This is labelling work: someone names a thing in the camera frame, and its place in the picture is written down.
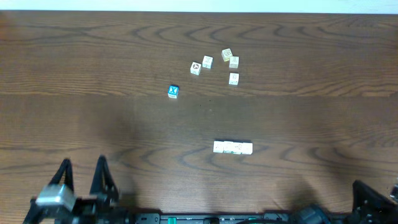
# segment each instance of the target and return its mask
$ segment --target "blue letter cube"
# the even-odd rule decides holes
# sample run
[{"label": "blue letter cube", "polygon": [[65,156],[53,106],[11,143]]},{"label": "blue letter cube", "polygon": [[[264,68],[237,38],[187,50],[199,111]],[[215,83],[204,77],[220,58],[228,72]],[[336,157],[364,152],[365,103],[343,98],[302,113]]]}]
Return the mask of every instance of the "blue letter cube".
[{"label": "blue letter cube", "polygon": [[178,86],[173,86],[173,85],[169,86],[169,92],[168,92],[169,97],[170,97],[170,98],[177,98],[177,96],[178,96],[178,89],[179,89]]}]

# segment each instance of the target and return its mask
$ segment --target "wooden table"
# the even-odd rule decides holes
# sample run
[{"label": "wooden table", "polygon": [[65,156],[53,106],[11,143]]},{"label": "wooden table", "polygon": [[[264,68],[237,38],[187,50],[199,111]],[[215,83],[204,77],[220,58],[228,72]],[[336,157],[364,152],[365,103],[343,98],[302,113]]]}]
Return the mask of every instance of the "wooden table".
[{"label": "wooden table", "polygon": [[[108,158],[124,204],[163,212],[351,209],[398,176],[398,16],[7,11],[0,222],[62,159],[87,195]],[[229,86],[221,50],[240,57]],[[213,68],[190,74],[193,61]],[[177,100],[167,97],[180,86]],[[213,153],[244,139],[250,156]]]}]

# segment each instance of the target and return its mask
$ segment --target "row of white cubes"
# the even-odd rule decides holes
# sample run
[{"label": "row of white cubes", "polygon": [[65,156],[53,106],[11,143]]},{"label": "row of white cubes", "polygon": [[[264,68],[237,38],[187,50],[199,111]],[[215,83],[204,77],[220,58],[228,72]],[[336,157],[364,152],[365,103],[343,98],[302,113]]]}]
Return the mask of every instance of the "row of white cubes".
[{"label": "row of white cubes", "polygon": [[[225,62],[229,61],[230,68],[238,68],[239,66],[239,57],[233,56],[231,49],[225,49],[221,52],[223,56],[223,60]],[[213,64],[213,58],[210,56],[204,56],[203,58],[203,68],[211,68]],[[191,73],[194,75],[199,75],[201,71],[201,64],[193,62],[191,65]],[[239,74],[238,73],[230,73],[229,74],[229,84],[230,85],[237,85],[239,82]]]},{"label": "row of white cubes", "polygon": [[214,141],[213,152],[250,155],[253,153],[253,143]]}]

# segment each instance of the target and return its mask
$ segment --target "white wall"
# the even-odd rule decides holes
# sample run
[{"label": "white wall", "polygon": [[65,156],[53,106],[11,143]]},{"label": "white wall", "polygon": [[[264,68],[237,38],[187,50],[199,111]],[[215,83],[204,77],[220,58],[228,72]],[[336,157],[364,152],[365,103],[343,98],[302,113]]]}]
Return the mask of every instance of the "white wall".
[{"label": "white wall", "polygon": [[398,0],[0,0],[0,10],[398,14]]}]

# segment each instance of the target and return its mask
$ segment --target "black cable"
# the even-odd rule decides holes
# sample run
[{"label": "black cable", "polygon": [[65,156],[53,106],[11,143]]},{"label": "black cable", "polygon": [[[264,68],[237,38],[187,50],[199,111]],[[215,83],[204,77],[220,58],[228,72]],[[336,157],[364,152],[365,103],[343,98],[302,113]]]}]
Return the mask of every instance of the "black cable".
[{"label": "black cable", "polygon": [[245,220],[236,224],[253,224],[253,223],[265,223],[265,224],[289,224],[289,222],[278,221],[278,220]]}]

